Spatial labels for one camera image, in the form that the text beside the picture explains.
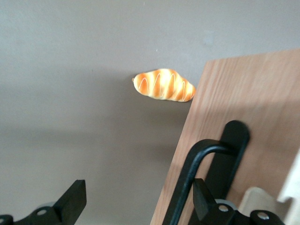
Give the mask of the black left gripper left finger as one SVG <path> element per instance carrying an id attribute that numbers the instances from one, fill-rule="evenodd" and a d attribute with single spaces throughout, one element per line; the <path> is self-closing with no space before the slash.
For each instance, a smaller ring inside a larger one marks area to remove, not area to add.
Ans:
<path id="1" fill-rule="evenodd" d="M 14 221 L 8 214 L 0 216 L 2 225 L 74 225 L 87 203 L 85 180 L 76 180 L 53 206 L 43 206 L 27 217 Z"/>

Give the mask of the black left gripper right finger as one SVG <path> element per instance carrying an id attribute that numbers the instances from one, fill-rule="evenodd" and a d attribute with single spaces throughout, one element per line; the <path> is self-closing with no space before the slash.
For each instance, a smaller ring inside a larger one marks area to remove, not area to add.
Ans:
<path id="1" fill-rule="evenodd" d="M 203 179 L 193 182 L 193 203 L 200 225 L 283 225 L 274 213 L 254 210 L 247 217 L 230 205 L 217 203 Z"/>

